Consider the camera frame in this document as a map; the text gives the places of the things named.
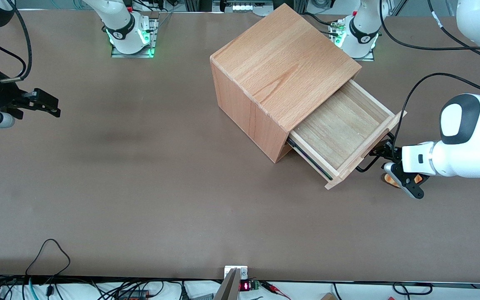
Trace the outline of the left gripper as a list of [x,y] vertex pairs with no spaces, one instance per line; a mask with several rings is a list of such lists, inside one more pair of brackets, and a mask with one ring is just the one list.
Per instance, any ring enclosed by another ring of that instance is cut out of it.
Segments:
[[379,142],[371,150],[371,156],[379,156],[386,161],[399,164],[405,173],[420,173],[435,175],[432,163],[432,151],[435,142],[423,142],[417,145],[407,145],[403,148],[394,146],[392,142]]

